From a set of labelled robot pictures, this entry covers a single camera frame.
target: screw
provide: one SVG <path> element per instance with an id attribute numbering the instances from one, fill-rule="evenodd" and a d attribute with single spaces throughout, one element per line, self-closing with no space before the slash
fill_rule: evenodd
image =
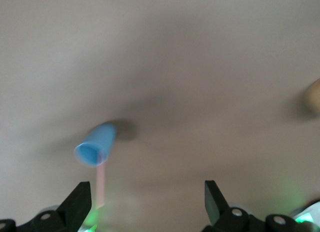
<path id="1" fill-rule="evenodd" d="M 241 210 L 238 209 L 238 208 L 234 208 L 234 209 L 232 210 L 232 213 L 233 213 L 235 216 L 242 216 L 242 212 L 241 212 Z"/>
<path id="2" fill-rule="evenodd" d="M 273 220 L 278 223 L 278 224 L 281 224 L 281 225 L 284 225 L 286 224 L 286 220 L 280 216 L 275 216 L 273 217 Z"/>
<path id="3" fill-rule="evenodd" d="M 40 219 L 45 220 L 45 219 L 50 218 L 50 216 L 51 216 L 51 215 L 50 215 L 49 213 L 45 213 L 44 215 L 41 216 Z"/>

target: black metal bracket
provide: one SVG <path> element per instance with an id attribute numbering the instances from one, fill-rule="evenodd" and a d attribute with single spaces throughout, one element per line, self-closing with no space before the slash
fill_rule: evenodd
<path id="1" fill-rule="evenodd" d="M 268 215 L 262 221 L 241 208 L 231 208 L 214 181 L 205 182 L 205 208 L 211 225 L 202 232 L 320 232 L 314 223 L 297 223 L 282 214 Z"/>
<path id="2" fill-rule="evenodd" d="M 16 227 L 13 219 L 0 220 L 0 232 L 77 232 L 92 205 L 89 182 L 81 182 L 56 210 L 44 211 Z"/>

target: white surface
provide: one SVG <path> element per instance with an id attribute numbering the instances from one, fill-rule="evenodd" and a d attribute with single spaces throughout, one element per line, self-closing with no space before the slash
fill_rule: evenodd
<path id="1" fill-rule="evenodd" d="M 73 148 L 125 118 L 101 231 L 200 231 L 204 180 L 255 215 L 319 195 L 320 0 L 0 0 L 0 217 L 59 204 L 95 170 Z"/>

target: blue cylinder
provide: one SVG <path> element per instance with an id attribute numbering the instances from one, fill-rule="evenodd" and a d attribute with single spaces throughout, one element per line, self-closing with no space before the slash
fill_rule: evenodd
<path id="1" fill-rule="evenodd" d="M 74 154 L 81 163 L 97 167 L 107 161 L 116 136 L 117 128 L 114 125 L 102 124 L 74 149 Z"/>

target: blue cup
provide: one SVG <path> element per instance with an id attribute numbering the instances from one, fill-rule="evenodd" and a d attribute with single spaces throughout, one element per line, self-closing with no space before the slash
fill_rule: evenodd
<path id="1" fill-rule="evenodd" d="M 117 128 L 114 125 L 102 124 L 74 149 L 74 154 L 81 163 L 90 167 L 98 167 L 107 161 L 116 136 Z"/>

